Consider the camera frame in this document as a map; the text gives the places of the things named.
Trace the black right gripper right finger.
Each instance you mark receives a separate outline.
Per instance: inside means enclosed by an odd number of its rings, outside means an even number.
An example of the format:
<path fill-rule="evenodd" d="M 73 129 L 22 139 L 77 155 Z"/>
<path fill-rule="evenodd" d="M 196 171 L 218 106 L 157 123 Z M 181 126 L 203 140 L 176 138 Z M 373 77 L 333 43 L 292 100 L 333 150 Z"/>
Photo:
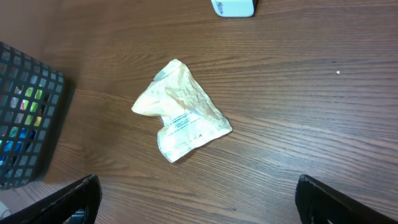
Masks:
<path fill-rule="evenodd" d="M 302 223 L 397 224 L 396 220 L 306 174 L 298 179 L 295 204 Z"/>

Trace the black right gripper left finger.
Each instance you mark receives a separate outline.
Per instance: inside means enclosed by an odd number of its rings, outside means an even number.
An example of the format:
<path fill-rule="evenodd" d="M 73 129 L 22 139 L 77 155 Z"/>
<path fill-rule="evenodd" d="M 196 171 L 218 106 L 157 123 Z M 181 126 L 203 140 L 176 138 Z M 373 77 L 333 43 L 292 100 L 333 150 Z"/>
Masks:
<path fill-rule="evenodd" d="M 3 224 L 94 224 L 102 199 L 100 180 L 90 174 L 1 220 Z"/>

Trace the beige snack bag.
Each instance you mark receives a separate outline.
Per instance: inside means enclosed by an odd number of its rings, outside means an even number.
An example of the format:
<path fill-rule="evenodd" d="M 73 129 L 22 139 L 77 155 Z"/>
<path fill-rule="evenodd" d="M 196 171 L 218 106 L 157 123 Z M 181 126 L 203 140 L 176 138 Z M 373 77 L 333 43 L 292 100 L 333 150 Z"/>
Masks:
<path fill-rule="evenodd" d="M 156 74 L 132 111 L 161 118 L 164 127 L 157 133 L 157 143 L 170 163 L 233 130 L 188 67 L 177 59 Z"/>

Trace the green snack bag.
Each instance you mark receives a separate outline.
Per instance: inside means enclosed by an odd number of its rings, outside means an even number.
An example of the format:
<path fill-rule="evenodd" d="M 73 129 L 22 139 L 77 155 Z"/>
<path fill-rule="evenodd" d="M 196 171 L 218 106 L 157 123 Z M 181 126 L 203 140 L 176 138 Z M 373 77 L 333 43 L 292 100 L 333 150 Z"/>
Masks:
<path fill-rule="evenodd" d="M 42 96 L 42 90 L 36 90 L 33 87 L 28 87 L 25 91 L 25 95 L 28 98 L 31 98 L 32 96 L 33 99 L 35 100 L 39 100 L 41 99 Z M 25 125 L 31 125 L 33 124 L 34 126 L 38 127 L 42 121 L 42 109 L 39 109 L 39 103 L 36 101 L 33 101 L 32 103 L 29 103 L 29 100 L 27 99 L 21 99 L 18 97 L 12 97 L 11 99 L 11 107 L 12 108 L 16 108 L 17 106 L 19 106 L 19 109 L 22 111 L 25 111 L 27 108 L 29 109 L 30 112 L 35 113 L 38 112 L 39 115 L 32 115 L 32 114 L 28 114 L 26 115 L 26 119 L 24 124 Z"/>

